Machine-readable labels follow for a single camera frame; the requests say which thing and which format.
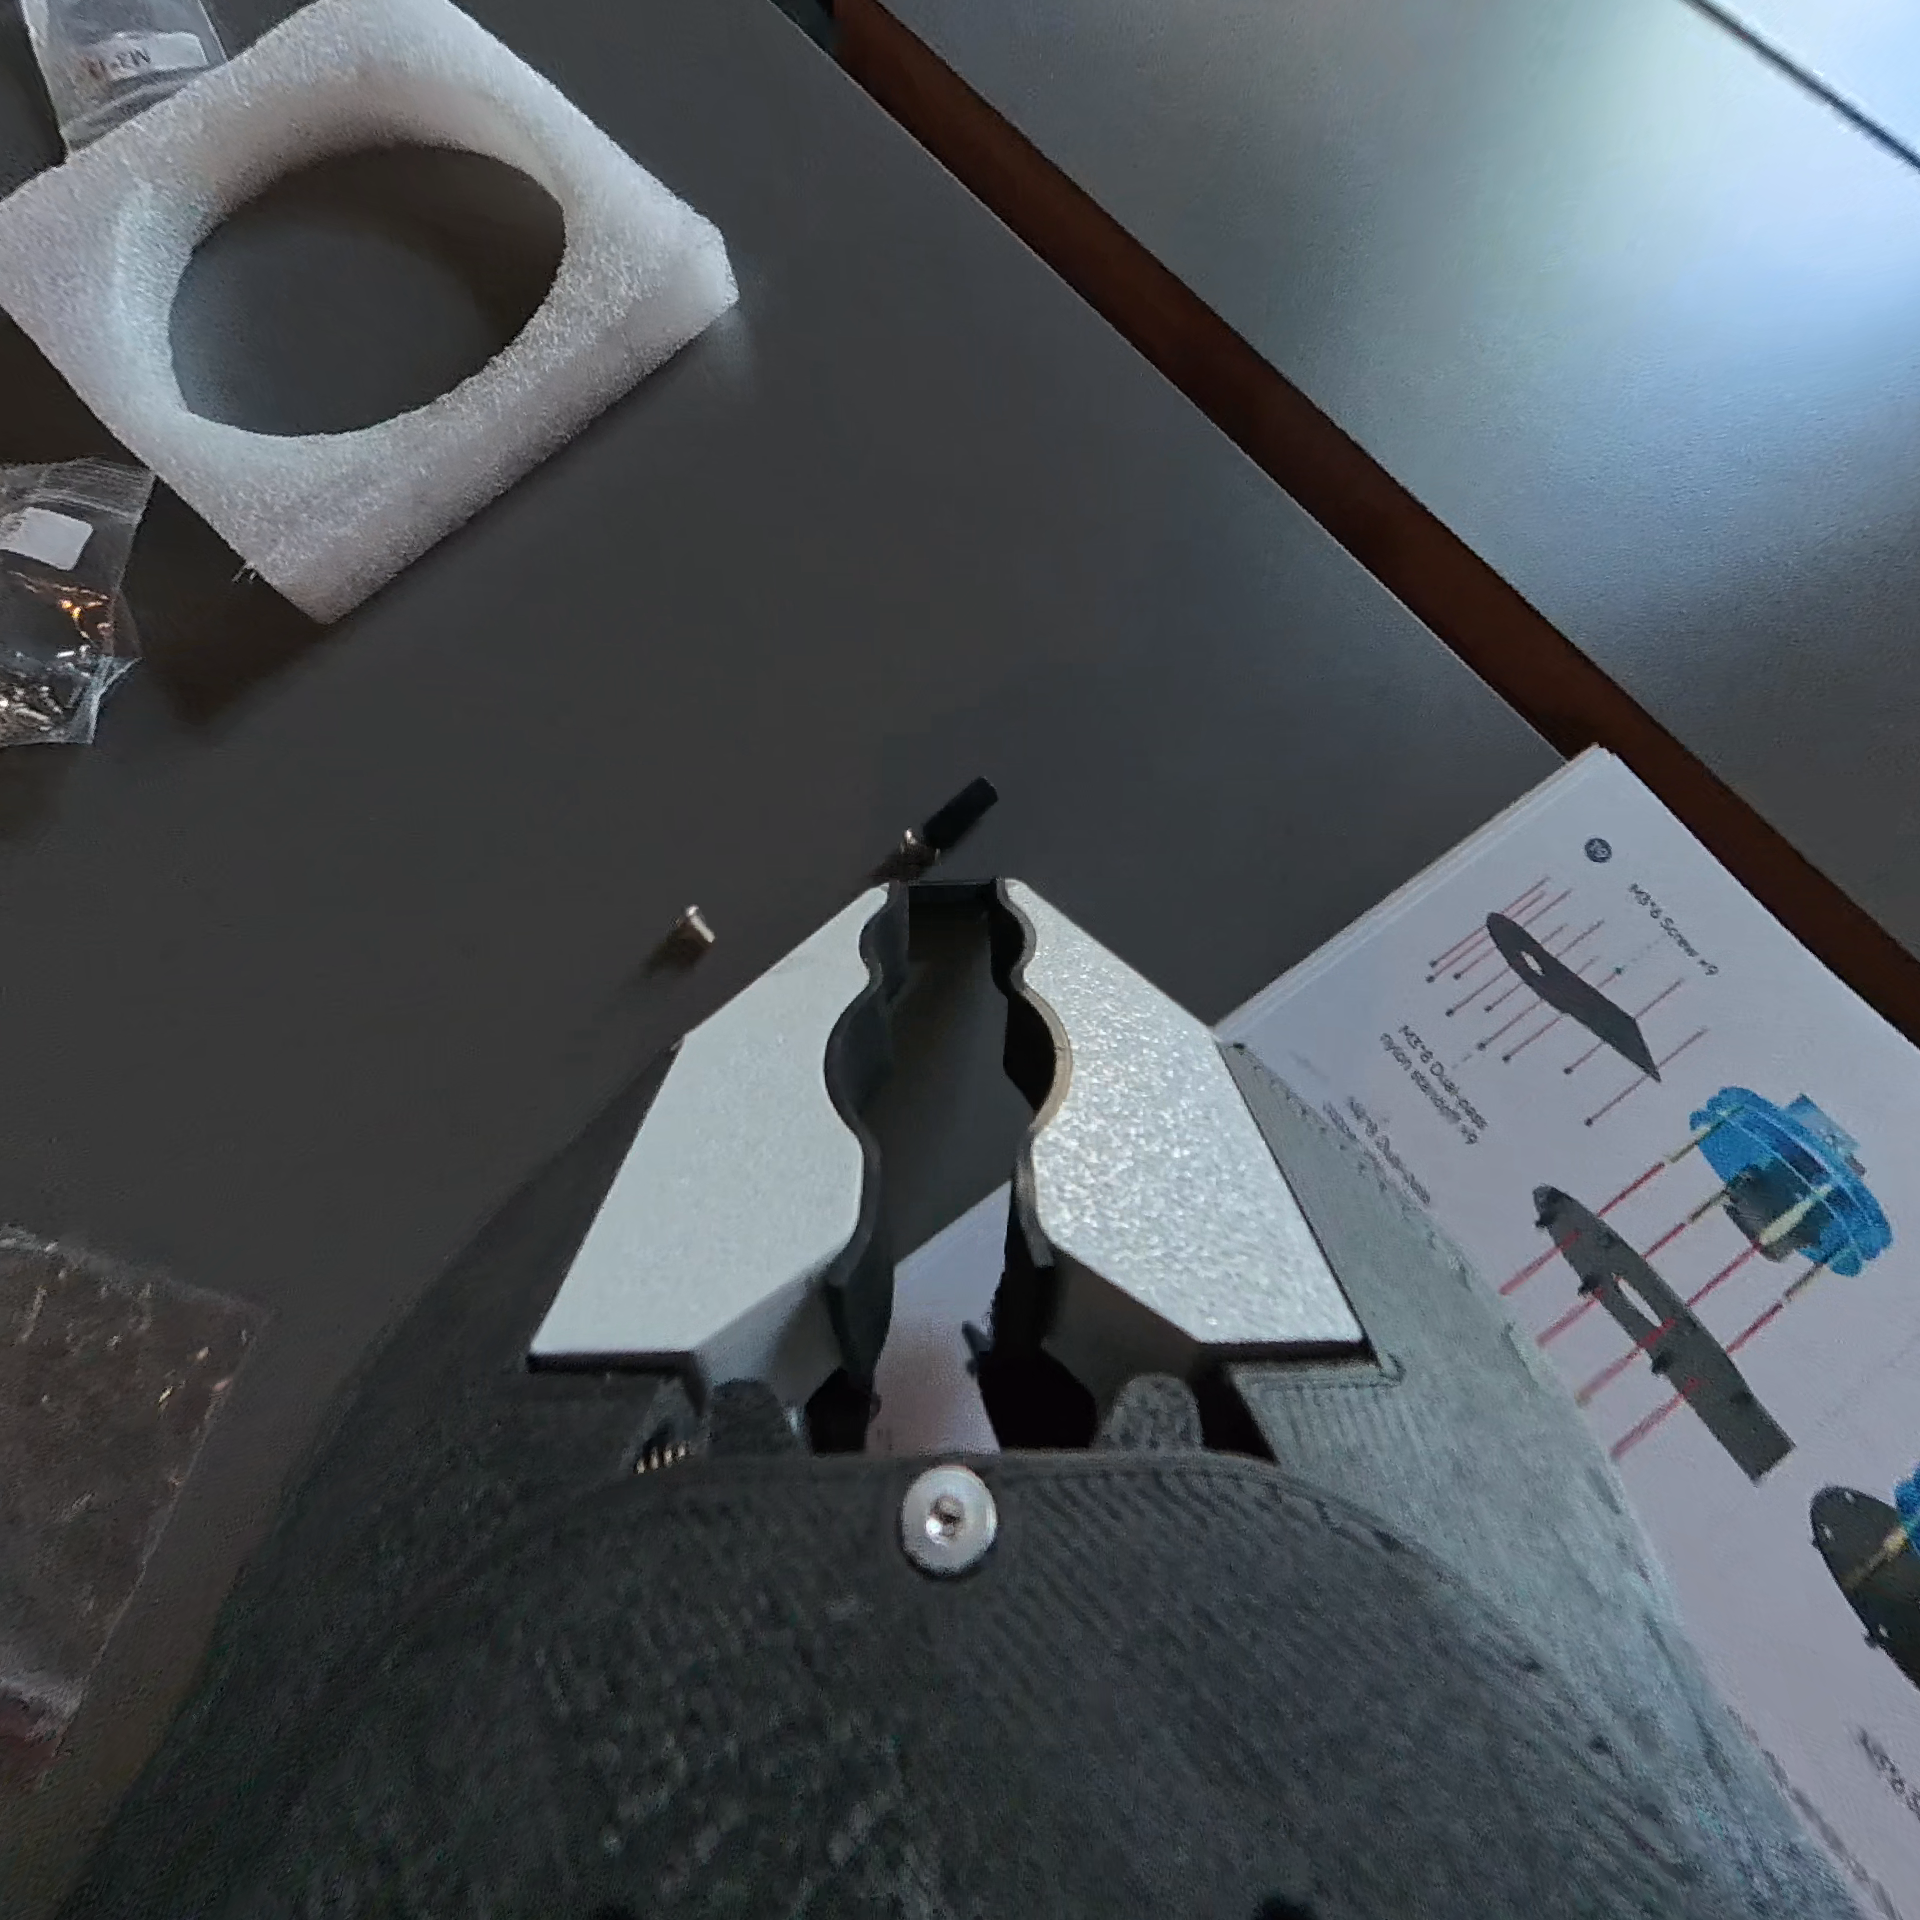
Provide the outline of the dark grey desk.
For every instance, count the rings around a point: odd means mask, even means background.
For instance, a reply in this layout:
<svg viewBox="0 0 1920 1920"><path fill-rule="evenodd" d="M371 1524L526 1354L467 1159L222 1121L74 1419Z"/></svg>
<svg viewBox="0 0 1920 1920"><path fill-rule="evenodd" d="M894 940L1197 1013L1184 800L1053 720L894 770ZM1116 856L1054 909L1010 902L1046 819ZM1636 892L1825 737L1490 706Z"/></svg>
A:
<svg viewBox="0 0 1920 1920"><path fill-rule="evenodd" d="M99 745L5 754L5 1223L267 1310L40 1787L49 1916L363 1356L969 776L1204 1017L1576 745L1881 1014L1917 960L1294 393L1223 427L777 4L478 4L741 303L340 625L173 492ZM661 960L699 904L714 949Z"/></svg>

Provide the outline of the printed instruction sheet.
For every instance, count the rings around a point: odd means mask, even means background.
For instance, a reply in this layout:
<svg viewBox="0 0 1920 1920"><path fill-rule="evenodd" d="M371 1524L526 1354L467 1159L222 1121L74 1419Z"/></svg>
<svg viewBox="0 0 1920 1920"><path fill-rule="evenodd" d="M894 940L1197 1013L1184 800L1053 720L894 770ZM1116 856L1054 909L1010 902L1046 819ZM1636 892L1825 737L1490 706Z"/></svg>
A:
<svg viewBox="0 0 1920 1920"><path fill-rule="evenodd" d="M1866 1916L1917 1916L1917 1045L1588 750L1225 1019L1501 1300Z"/></svg>

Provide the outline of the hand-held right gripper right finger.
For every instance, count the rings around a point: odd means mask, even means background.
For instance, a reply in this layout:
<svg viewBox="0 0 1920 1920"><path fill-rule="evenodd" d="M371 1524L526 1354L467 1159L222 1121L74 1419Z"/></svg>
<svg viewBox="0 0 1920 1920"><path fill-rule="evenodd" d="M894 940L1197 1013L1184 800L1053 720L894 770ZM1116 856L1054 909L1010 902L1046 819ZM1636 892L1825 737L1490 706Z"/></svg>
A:
<svg viewBox="0 0 1920 1920"><path fill-rule="evenodd" d="M1168 1378L1227 1417L1237 1367L1371 1340L1213 1029L1029 882L988 899L1002 1066L1030 1118L974 1378L1005 1450L1091 1446Z"/></svg>

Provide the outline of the pile of clear parts bags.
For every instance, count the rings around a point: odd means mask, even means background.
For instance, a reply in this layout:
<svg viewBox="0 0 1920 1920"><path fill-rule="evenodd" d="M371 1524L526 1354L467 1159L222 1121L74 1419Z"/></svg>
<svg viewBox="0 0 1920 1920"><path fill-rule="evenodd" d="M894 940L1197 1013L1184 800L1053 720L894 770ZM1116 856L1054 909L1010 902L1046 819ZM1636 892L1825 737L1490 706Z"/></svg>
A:
<svg viewBox="0 0 1920 1920"><path fill-rule="evenodd" d="M138 634L154 491L124 459L5 466L5 750L88 747ZM224 1294L5 1223L5 1801L60 1756L256 1330Z"/></svg>

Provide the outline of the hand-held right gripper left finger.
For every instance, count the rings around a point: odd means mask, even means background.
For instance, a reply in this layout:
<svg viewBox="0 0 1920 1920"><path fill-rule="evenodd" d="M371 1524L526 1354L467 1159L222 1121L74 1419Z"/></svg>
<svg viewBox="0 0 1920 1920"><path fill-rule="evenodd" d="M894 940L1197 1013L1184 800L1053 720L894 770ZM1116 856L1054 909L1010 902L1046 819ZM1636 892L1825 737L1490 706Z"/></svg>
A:
<svg viewBox="0 0 1920 1920"><path fill-rule="evenodd" d="M866 1450L896 1303L868 1107L908 918L904 882L866 889L679 1041L532 1371L757 1382L817 1452Z"/></svg>

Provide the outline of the light grey desk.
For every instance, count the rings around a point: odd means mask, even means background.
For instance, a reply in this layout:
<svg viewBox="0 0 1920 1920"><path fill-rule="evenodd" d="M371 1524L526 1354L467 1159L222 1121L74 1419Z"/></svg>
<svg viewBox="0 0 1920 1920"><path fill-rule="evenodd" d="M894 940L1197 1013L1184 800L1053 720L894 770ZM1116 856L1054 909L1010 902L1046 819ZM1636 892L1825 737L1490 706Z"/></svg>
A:
<svg viewBox="0 0 1920 1920"><path fill-rule="evenodd" d="M1919 168L1917 2L1692 2L1772 72Z"/></svg>

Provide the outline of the white foam block with hole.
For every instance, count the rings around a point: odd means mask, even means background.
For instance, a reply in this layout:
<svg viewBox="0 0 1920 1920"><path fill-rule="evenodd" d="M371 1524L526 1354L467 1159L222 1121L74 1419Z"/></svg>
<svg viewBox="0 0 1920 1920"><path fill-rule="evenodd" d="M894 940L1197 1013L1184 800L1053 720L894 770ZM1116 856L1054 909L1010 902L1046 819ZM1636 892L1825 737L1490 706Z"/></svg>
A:
<svg viewBox="0 0 1920 1920"><path fill-rule="evenodd" d="M520 333L432 401L270 437L181 391L205 238L310 164L392 147L498 162L564 249ZM355 611L739 300L723 233L456 4L303 7L2 204L5 312L109 435L312 620Z"/></svg>

